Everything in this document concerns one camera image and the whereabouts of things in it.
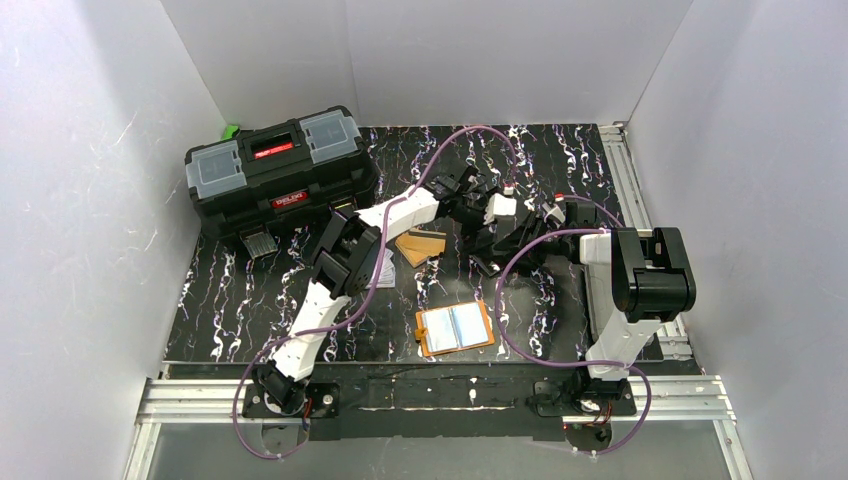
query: green object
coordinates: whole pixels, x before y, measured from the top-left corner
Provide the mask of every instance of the green object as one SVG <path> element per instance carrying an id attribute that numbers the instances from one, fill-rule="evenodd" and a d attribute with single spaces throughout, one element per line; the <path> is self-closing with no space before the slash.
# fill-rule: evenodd
<path id="1" fill-rule="evenodd" d="M 238 131 L 238 125 L 227 125 L 227 128 L 224 129 L 224 134 L 221 136 L 221 140 L 229 140 L 233 138 L 233 135 L 238 133 Z"/>

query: black toolbox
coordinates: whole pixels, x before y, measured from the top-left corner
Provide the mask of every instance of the black toolbox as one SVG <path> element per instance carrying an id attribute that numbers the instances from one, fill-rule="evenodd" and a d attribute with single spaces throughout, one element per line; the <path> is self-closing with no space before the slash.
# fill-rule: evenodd
<path id="1" fill-rule="evenodd" d="M 277 251 L 274 235 L 329 216 L 330 207 L 370 207 L 378 179 L 342 106 L 192 148 L 185 163 L 203 233 L 243 243 L 252 258 Z"/>

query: marble table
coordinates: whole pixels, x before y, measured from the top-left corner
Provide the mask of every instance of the marble table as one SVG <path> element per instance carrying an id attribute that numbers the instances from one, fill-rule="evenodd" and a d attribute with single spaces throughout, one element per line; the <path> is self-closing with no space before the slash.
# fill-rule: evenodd
<path id="1" fill-rule="evenodd" d="M 558 192 L 591 197 L 619 215 L 620 207 L 596 125 L 514 125 L 497 127 L 519 155 L 517 195 L 526 205 L 552 201 Z M 363 128 L 362 136 L 380 170 L 377 201 L 402 192 L 454 127 Z M 468 134 L 446 149 L 439 171 L 475 165 L 493 183 L 508 172 L 506 147 L 491 134 Z M 322 222 L 279 238 L 280 251 L 251 261 L 201 235 L 186 275 L 168 362 L 241 363 L 285 335 L 304 297 L 308 259 Z M 395 255 L 397 284 L 377 292 L 367 315 L 328 335 L 321 362 L 524 362 L 496 332 L 496 343 L 481 349 L 425 357 L 414 339 L 415 312 L 483 299 L 493 311 L 494 279 L 485 278 L 457 254 L 458 228 L 440 219 L 424 228 L 447 233 L 447 251 L 412 268 Z M 504 294 L 507 331 L 540 358 L 574 361 L 590 342 L 586 294 L 580 267 L 554 259 L 524 275 L 512 274 Z M 353 312 L 357 298 L 342 315 Z"/>

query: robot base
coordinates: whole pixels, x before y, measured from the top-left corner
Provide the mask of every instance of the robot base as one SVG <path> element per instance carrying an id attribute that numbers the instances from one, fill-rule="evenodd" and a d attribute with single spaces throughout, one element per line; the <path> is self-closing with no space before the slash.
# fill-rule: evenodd
<path id="1" fill-rule="evenodd" d="M 267 395 L 264 388 L 248 385 L 245 388 L 242 416 L 244 418 L 279 418 L 291 416 L 300 418 L 304 407 L 312 400 L 309 418 L 334 418 L 339 414 L 339 385 L 335 383 L 310 383 L 303 390 L 303 403 L 294 412 L 283 415 L 280 405 Z"/>
<path id="2" fill-rule="evenodd" d="M 627 380 L 602 382 L 589 379 L 581 370 L 575 371 L 574 377 L 566 382 L 536 382 L 528 404 L 540 417 L 586 415 L 591 419 L 581 403 L 600 408 L 601 414 L 611 407 L 613 416 L 636 415 L 636 402 Z"/>

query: toolbox lid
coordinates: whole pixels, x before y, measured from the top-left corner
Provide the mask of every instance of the toolbox lid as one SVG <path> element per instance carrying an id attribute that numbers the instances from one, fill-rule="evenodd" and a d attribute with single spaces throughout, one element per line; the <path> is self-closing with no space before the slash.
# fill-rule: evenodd
<path id="1" fill-rule="evenodd" d="M 313 165 L 356 151 L 359 128 L 353 117 L 346 117 L 341 110 L 300 120 L 300 128 L 306 134 Z"/>
<path id="2" fill-rule="evenodd" d="M 188 188 L 197 189 L 198 198 L 208 198 L 247 185 L 241 170 L 238 142 L 213 145 L 191 152 L 186 164 Z"/>

